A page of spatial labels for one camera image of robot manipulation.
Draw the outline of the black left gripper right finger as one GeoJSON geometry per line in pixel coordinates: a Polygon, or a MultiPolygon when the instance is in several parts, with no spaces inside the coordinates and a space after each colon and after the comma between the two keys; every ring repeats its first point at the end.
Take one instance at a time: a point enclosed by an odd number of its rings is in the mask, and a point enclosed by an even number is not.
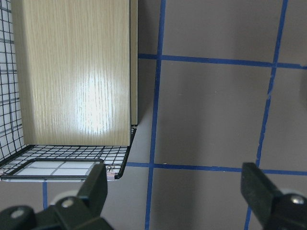
{"type": "Polygon", "coordinates": [[[283,193],[253,162],[242,164],[240,191],[256,216],[269,216],[283,193]]]}

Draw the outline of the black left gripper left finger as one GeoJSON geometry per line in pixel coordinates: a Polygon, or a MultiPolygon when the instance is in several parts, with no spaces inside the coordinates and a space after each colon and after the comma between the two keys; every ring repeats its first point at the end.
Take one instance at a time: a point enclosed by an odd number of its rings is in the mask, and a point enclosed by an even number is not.
{"type": "Polygon", "coordinates": [[[94,165],[77,197],[85,203],[94,216],[100,216],[107,197],[107,175],[103,163],[94,165]]]}

